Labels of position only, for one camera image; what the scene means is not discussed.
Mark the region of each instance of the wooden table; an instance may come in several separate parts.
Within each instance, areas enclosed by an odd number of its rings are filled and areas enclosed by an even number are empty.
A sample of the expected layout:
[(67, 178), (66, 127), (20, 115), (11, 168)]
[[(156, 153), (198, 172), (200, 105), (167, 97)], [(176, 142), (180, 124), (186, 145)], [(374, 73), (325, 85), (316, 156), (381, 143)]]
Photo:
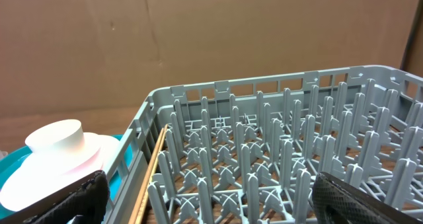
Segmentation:
[[(62, 112), (54, 114), (39, 114), (31, 116), (21, 116), (15, 118), (0, 118), (0, 150), (12, 152), (18, 148), (21, 148), (25, 144), (25, 138), (34, 130), (41, 128), (52, 122), (56, 122), (64, 119), (78, 119), (82, 122), (83, 131), (94, 132), (98, 134), (122, 134), (129, 126), (132, 118), (138, 111), (138, 106), (126, 107), (126, 108), (103, 108), (94, 110), (83, 110), (73, 112)], [(383, 162), (383, 167), (389, 170), (393, 170), (395, 163)], [(217, 177), (214, 177), (213, 182), (217, 182)], [(176, 187), (182, 186), (182, 178), (176, 181)], [(221, 207), (214, 205), (213, 212), (217, 217), (220, 213)], [(175, 218), (177, 219), (179, 210), (175, 211)], [(271, 220), (280, 220), (281, 215), (277, 213), (268, 213), (266, 218), (269, 217)], [(240, 223), (241, 220), (235, 219), (234, 217), (227, 217), (225, 221), (221, 223)], [(156, 223), (154, 213), (150, 210), (146, 210), (144, 223)], [(187, 220), (184, 223), (196, 223), (194, 220)]]

